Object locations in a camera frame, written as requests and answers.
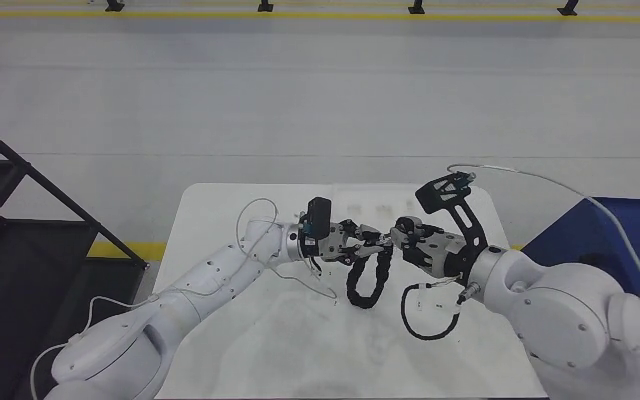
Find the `black coiled cable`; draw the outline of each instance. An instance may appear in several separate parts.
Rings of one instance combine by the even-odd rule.
[[[384,284],[389,279],[389,268],[391,267],[391,255],[393,249],[384,250],[378,253],[378,266],[376,267],[376,287],[373,289],[373,293],[371,296],[361,296],[357,289],[356,285],[358,284],[358,280],[362,276],[362,272],[364,272],[365,264],[369,257],[359,258],[353,263],[353,267],[351,271],[349,271],[349,275],[347,276],[347,298],[356,307],[360,308],[371,308],[373,307],[380,298],[382,294],[382,290],[384,289]]]
[[[429,284],[429,283],[424,283],[423,285],[425,285],[425,287],[427,289],[431,289],[433,287],[433,285]],[[407,314],[405,312],[405,304],[407,302],[407,294],[409,294],[410,291],[412,290],[417,290],[420,288],[420,284],[419,283],[414,283],[413,285],[409,285],[404,289],[404,292],[402,293],[402,301],[400,302],[400,315],[402,316],[402,322],[404,323],[404,327],[407,328],[407,331],[411,334],[411,336],[420,339],[420,340],[438,340],[438,339],[442,339],[443,337],[447,336],[449,333],[451,333],[451,331],[453,331],[453,329],[456,327],[456,325],[458,324],[458,318],[460,317],[460,310],[458,309],[458,311],[453,314],[453,318],[451,319],[451,323],[449,324],[449,326],[447,327],[447,329],[445,329],[444,331],[436,334],[436,335],[421,335],[419,333],[417,333],[416,331],[414,331],[411,326],[409,326],[409,322],[407,321]],[[465,297],[464,296],[458,296],[458,301],[456,301],[456,304],[458,306],[462,305],[462,303],[465,302]]]

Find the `table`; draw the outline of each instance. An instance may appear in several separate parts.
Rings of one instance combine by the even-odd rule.
[[[332,220],[351,218],[388,231],[397,217],[417,215],[459,232],[440,211],[427,216],[415,200],[417,185],[196,184],[180,202],[154,291],[168,286],[217,248],[234,241],[238,213],[250,200],[268,197],[280,220],[294,221],[315,196],[332,199]],[[473,188],[467,198],[489,243],[508,247],[490,196]],[[247,210],[272,215],[268,203]],[[358,290],[375,286],[375,257]],[[390,278],[378,304],[362,310],[345,293],[348,268],[326,264],[314,281],[302,263],[283,265],[330,300],[298,282],[266,272],[238,298],[201,323],[180,345],[158,398],[425,398],[545,396],[524,348],[506,319],[483,305],[464,304],[458,327],[446,338],[423,342],[405,331],[402,290],[431,281],[394,252]],[[420,291],[407,300],[407,316],[418,332],[442,331],[449,323],[460,286]]]

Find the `cable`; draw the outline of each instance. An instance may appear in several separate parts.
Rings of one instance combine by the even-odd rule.
[[[302,282],[300,279],[296,278],[295,276],[280,275],[280,273],[278,271],[276,271],[275,268],[269,268],[269,269],[271,271],[273,271],[273,273],[276,274],[280,279],[298,281],[300,284],[302,284],[307,289],[309,289],[309,290],[311,290],[313,292],[316,292],[321,296],[327,297],[327,298],[329,298],[331,300],[335,300],[335,299],[338,298],[338,295],[336,294],[336,292],[334,292],[333,289],[331,289],[330,287],[327,287],[327,289],[331,292],[331,295],[328,295],[326,293],[322,293],[321,291],[312,288],[311,286],[309,286],[306,283]]]
[[[456,311],[455,314],[453,314],[453,318],[451,318],[451,322],[449,323],[449,326],[447,327],[447,329],[445,329],[444,331],[442,331],[442,332],[440,332],[440,333],[438,333],[436,335],[421,335],[421,334],[417,333],[416,331],[414,331],[411,328],[411,326],[409,325],[409,322],[407,321],[407,314],[405,312],[406,302],[407,302],[407,295],[412,290],[420,289],[420,285],[424,285],[425,289],[431,289],[436,284],[431,285],[430,283],[414,283],[413,285],[409,285],[404,289],[404,292],[402,292],[402,300],[400,301],[400,316],[402,317],[402,323],[404,324],[404,327],[407,329],[407,331],[411,334],[411,336],[413,336],[413,337],[415,337],[417,339],[420,339],[420,340],[439,340],[439,339],[442,339],[443,337],[445,337],[449,333],[451,333],[451,331],[453,331],[453,329],[456,327],[456,325],[458,325],[458,318],[460,318],[460,306],[462,305],[462,303],[465,302],[466,299],[463,296],[458,296],[458,301],[456,301],[456,305],[458,306],[458,310]]]
[[[313,266],[316,267],[318,271],[320,271],[320,273],[322,273],[322,268],[320,268],[320,265],[316,262],[316,259],[314,257],[309,257],[309,260],[311,260],[311,264],[313,264]]]
[[[114,299],[110,299],[108,297],[104,297],[104,296],[96,296],[93,299],[91,299],[91,301],[89,302],[89,318],[87,319],[87,325],[85,325],[84,329],[82,330],[82,332],[80,332],[80,335],[84,335],[84,333],[89,329],[89,327],[91,326],[91,320],[93,319],[93,303],[96,300],[104,300],[104,301],[108,301],[110,303],[113,304],[117,304],[119,306],[122,307],[128,307],[128,308],[137,308],[140,306],[143,306],[147,303],[152,303],[156,300],[158,300],[160,298],[160,296],[158,296],[156,293],[153,293],[151,296],[149,296],[145,301],[142,301],[140,303],[136,303],[136,304],[126,304],[126,303],[122,303],[118,300],[114,300]]]
[[[497,170],[497,171],[513,172],[513,173],[516,173],[516,174],[534,176],[536,178],[544,179],[545,181],[548,181],[548,182],[551,182],[551,183],[555,183],[558,186],[562,186],[563,188],[568,189],[568,190],[572,191],[573,193],[575,193],[575,194],[577,194],[579,196],[582,196],[584,199],[586,199],[591,204],[596,206],[600,211],[602,211],[611,220],[611,222],[613,222],[613,225],[615,225],[616,229],[618,230],[618,233],[620,234],[620,237],[622,238],[622,241],[624,242],[624,245],[627,248],[627,251],[631,255],[631,259],[636,264],[636,267],[638,267],[638,269],[640,270],[640,258],[638,258],[638,254],[636,253],[635,249],[633,248],[633,245],[631,244],[631,241],[629,240],[629,237],[627,236],[627,232],[624,230],[624,227],[622,226],[622,224],[620,223],[618,218],[616,218],[616,216],[613,215],[613,213],[611,211],[609,211],[609,209],[607,207],[602,205],[602,203],[600,203],[598,200],[594,199],[593,197],[588,196],[588,195],[582,193],[581,191],[576,190],[576,189],[572,188],[571,186],[566,185],[566,184],[564,184],[562,182],[559,182],[559,181],[557,181],[557,180],[555,180],[553,178],[549,178],[548,176],[536,174],[536,173],[533,173],[533,172],[520,171],[520,170],[517,170],[515,168],[500,167],[500,166],[496,166],[496,165],[481,165],[481,164],[460,163],[460,164],[451,164],[451,165],[449,165],[447,167],[447,171],[449,171],[451,173],[455,173],[455,171],[453,169],[454,168],[458,168],[458,167],[485,168],[485,169],[493,169],[493,170]]]
[[[249,252],[245,252],[242,248],[242,245],[240,244],[240,234],[239,234],[239,226],[240,226],[240,218],[242,217],[242,214],[246,211],[247,208],[249,208],[250,205],[252,205],[253,203],[256,203],[258,201],[266,201],[271,203],[271,205],[273,205],[273,219],[271,220],[271,225],[269,226],[269,228],[267,228],[267,230],[262,234],[262,236],[260,236],[258,238],[258,240],[256,240],[256,242],[253,244],[253,246],[251,246],[251,249],[249,249]],[[269,230],[271,229],[271,227],[273,225],[278,225],[276,223],[276,219],[278,218],[279,215],[279,210],[278,210],[278,206],[276,205],[276,203],[273,202],[273,200],[268,199],[266,197],[259,197],[257,199],[254,199],[252,201],[250,201],[246,206],[244,206],[244,208],[242,209],[242,211],[240,211],[240,214],[238,214],[238,218],[236,219],[236,244],[238,245],[238,248],[240,249],[240,251],[242,251],[244,254],[247,255],[247,258],[245,258],[244,262],[242,263],[242,265],[240,265],[240,268],[242,268],[242,266],[247,262],[247,260],[250,257],[250,253],[253,252],[253,248],[260,242],[260,240],[262,240],[262,238],[269,232]],[[269,265],[267,265],[266,263],[262,262],[261,260],[257,260],[260,264],[262,264],[265,269],[269,269],[271,271],[273,271],[274,274],[276,274],[280,279],[284,279],[284,280],[294,280],[294,281],[298,281],[302,286],[306,287],[307,289],[321,295],[324,297],[327,297],[329,299],[335,300],[338,298],[338,295],[336,294],[336,292],[333,291],[333,289],[331,289],[330,287],[327,287],[327,289],[332,293],[332,295],[328,295],[326,293],[322,293],[319,290],[316,290],[314,288],[312,288],[311,286],[307,285],[306,283],[304,283],[303,281],[301,281],[300,279],[296,278],[295,276],[286,276],[286,275],[281,275],[278,271],[276,271],[275,268],[270,267]],[[307,268],[309,269],[309,271],[311,272],[311,274],[318,279],[316,272],[313,270],[313,268],[307,263],[307,260],[305,258],[302,259],[302,262],[304,262],[304,264],[307,266]]]
[[[96,300],[104,300],[104,301],[108,301],[108,302],[117,304],[119,306],[129,307],[129,308],[136,308],[136,307],[140,307],[142,305],[145,305],[147,303],[152,303],[152,302],[158,300],[159,298],[160,297],[157,294],[154,293],[151,296],[149,296],[149,298],[147,298],[145,301],[142,301],[140,303],[126,304],[126,303],[122,303],[122,302],[120,302],[118,300],[111,299],[109,297],[96,296],[96,297],[92,298],[91,301],[89,301],[89,317],[87,318],[87,324],[84,326],[84,329],[82,330],[82,332],[80,332],[78,335],[82,336],[87,332],[87,330],[89,330],[89,327],[91,326],[91,320],[93,319],[93,304],[95,303]],[[36,366],[38,365],[38,362],[40,362],[42,357],[44,357],[45,354],[47,354],[48,352],[50,352],[52,350],[55,350],[55,349],[58,349],[58,348],[61,348],[61,347],[65,347],[66,345],[67,345],[67,343],[63,343],[63,344],[59,344],[59,345],[56,345],[56,346],[49,347],[48,349],[46,349],[45,351],[40,353],[40,355],[33,362],[33,365],[31,366],[31,372],[29,374],[29,386],[31,388],[31,397],[33,398],[33,400],[38,400],[38,396],[36,394],[36,384],[35,384],[35,371],[36,371]]]
[[[255,241],[255,243],[253,243],[253,245],[249,248],[249,251],[245,251],[244,247],[242,246],[242,244],[240,244],[240,219],[242,218],[242,215],[244,214],[244,212],[247,210],[247,208],[249,208],[253,203],[257,203],[258,201],[266,201],[268,203],[271,203],[271,205],[273,206],[273,219],[270,221],[270,225],[269,227],[264,231],[264,233],[262,235],[260,235],[260,237],[258,237],[258,240]],[[240,211],[240,213],[238,214],[238,218],[236,218],[236,232],[235,232],[235,236],[236,236],[236,245],[238,246],[238,249],[242,252],[242,254],[244,254],[246,257],[244,258],[244,260],[242,261],[242,264],[240,264],[240,266],[238,267],[238,269],[236,269],[234,271],[233,274],[231,274],[230,277],[228,277],[229,280],[231,280],[234,276],[236,276],[236,274],[242,269],[242,267],[247,263],[247,260],[249,260],[249,258],[251,258],[251,253],[253,252],[253,249],[258,245],[258,243],[260,243],[260,241],[267,235],[267,233],[269,233],[269,231],[271,230],[271,228],[276,225],[276,226],[280,226],[279,224],[276,223],[276,219],[278,218],[278,215],[280,214],[280,211],[278,210],[278,206],[276,205],[276,203],[273,202],[273,200],[271,199],[267,199],[266,197],[258,197],[256,199],[251,200],[250,202],[248,202]],[[257,260],[260,264],[262,264],[265,268],[269,268],[265,263],[263,263],[260,260]],[[216,290],[214,290],[213,292],[209,292],[209,293],[202,293],[202,292],[197,292],[195,290],[191,290],[191,289],[184,289],[184,288],[174,288],[174,289],[168,289],[165,290],[164,293],[167,292],[179,292],[179,293],[190,293],[190,294],[194,294],[196,296],[203,296],[203,297],[207,297],[207,296],[213,296],[214,294],[218,293],[223,286],[220,286],[219,288],[217,288]]]
[[[59,349],[59,348],[64,347],[66,345],[67,344],[64,343],[64,344],[59,344],[59,345],[56,345],[56,346],[49,347],[48,349],[46,349],[45,351],[40,353],[38,358],[36,358],[36,360],[33,362],[33,365],[31,366],[31,372],[29,373],[29,386],[31,387],[31,397],[33,397],[33,400],[38,400],[38,395],[36,394],[36,383],[35,383],[36,366],[38,365],[38,363],[40,362],[42,357],[45,356],[45,354],[47,354],[51,350]]]

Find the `white robotic arm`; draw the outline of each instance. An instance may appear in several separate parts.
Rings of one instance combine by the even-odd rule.
[[[297,224],[249,222],[245,237],[202,260],[147,304],[72,337],[56,357],[46,397],[152,399],[193,328],[260,277],[265,265],[301,260]]]
[[[640,399],[640,299],[598,268],[543,267],[489,246],[464,202],[472,179],[452,174],[416,192],[427,213],[449,211],[464,236],[399,218],[391,238],[403,258],[435,278],[457,278],[459,303],[473,298],[506,317],[552,400]],[[415,337],[434,340],[403,320]]]

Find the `floor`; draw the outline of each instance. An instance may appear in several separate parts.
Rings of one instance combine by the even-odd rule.
[[[480,162],[638,197],[639,36],[564,21],[5,18],[0,137],[126,241],[166,241],[196,182],[420,184]],[[502,173],[476,183],[512,244],[578,201]],[[71,217],[29,183],[2,212]]]

